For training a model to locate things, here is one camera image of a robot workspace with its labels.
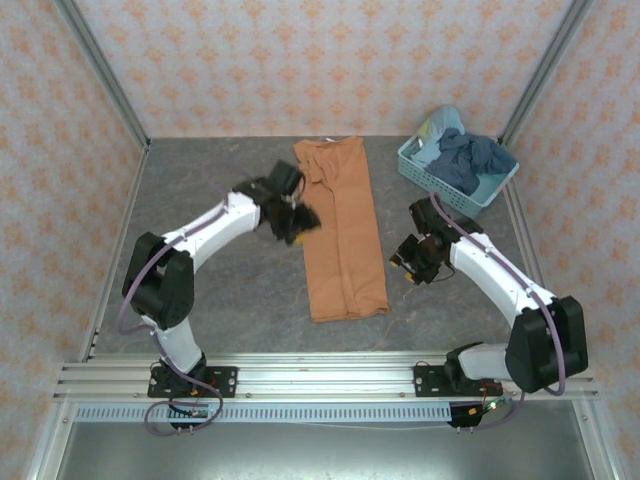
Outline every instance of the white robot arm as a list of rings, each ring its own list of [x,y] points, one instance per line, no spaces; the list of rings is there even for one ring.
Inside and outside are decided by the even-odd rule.
[[[213,224],[191,237],[185,237],[186,232],[215,216],[219,218]],[[193,259],[195,275],[209,257],[234,238],[255,230],[259,223],[260,207],[250,197],[232,192],[227,197],[226,205],[225,202],[220,202],[193,222],[165,233],[163,239],[170,242],[177,237],[184,238],[173,248],[178,252],[186,252]],[[200,362],[202,350],[193,338],[188,316],[177,325],[166,329],[160,328],[158,323],[147,315],[142,315],[142,321],[154,329],[164,352],[178,370],[189,373]]]
[[[172,385],[168,396],[185,396],[197,390],[176,376],[169,363],[191,379],[204,380],[206,358],[193,338],[188,317],[194,302],[195,273],[227,243],[262,222],[269,222],[276,238],[287,244],[318,227],[315,213],[302,203],[296,204],[293,197],[301,181],[304,185],[297,168],[278,162],[268,177],[239,184],[223,202],[191,223],[162,237],[147,232],[138,238],[122,289],[125,298],[150,259],[168,249],[144,275],[131,299],[133,309],[151,327],[163,352],[161,367]]]
[[[422,238],[409,235],[390,261],[407,270],[416,284],[431,283],[443,263],[461,271],[511,328],[508,344],[478,342],[449,352],[445,370],[454,390],[490,379],[513,381],[532,393],[587,368],[583,313],[573,297],[558,299],[537,285],[497,250],[479,225],[468,218],[459,222],[462,226],[455,224],[435,197],[409,210]]]

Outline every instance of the dark blue clothing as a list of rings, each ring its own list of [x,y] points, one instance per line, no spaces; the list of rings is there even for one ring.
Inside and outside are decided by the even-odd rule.
[[[469,196],[476,191],[483,173],[509,173],[516,159],[489,137],[460,134],[447,128],[440,139],[440,156],[425,168],[452,187]]]

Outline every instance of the wall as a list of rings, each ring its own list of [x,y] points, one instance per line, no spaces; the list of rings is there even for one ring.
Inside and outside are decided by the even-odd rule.
[[[52,0],[3,3],[0,51],[0,476],[21,479],[140,151]]]
[[[640,10],[599,1],[518,137],[518,191],[548,284],[585,308],[617,443],[640,472]]]
[[[79,1],[151,137],[498,135],[570,3]]]

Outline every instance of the orange cloth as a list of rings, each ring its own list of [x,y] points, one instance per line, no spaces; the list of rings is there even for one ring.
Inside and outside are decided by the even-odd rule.
[[[303,201],[322,226],[304,238],[311,318],[328,322],[389,312],[384,260],[364,143],[303,140]]]

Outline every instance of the plastic laundry basket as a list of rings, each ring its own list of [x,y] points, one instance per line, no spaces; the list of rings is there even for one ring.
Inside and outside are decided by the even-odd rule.
[[[411,156],[419,150],[420,145],[418,144],[418,135],[416,134],[407,140],[398,150],[398,172],[428,192],[438,192],[446,204],[471,218],[478,215],[484,207],[496,198],[498,193],[500,193],[511,177],[515,175],[518,168],[520,168],[520,164],[516,163],[515,167],[506,174],[491,175],[484,173],[478,175],[480,185],[478,189],[468,197],[438,177],[434,177],[430,173],[425,172],[424,168],[411,161]]]

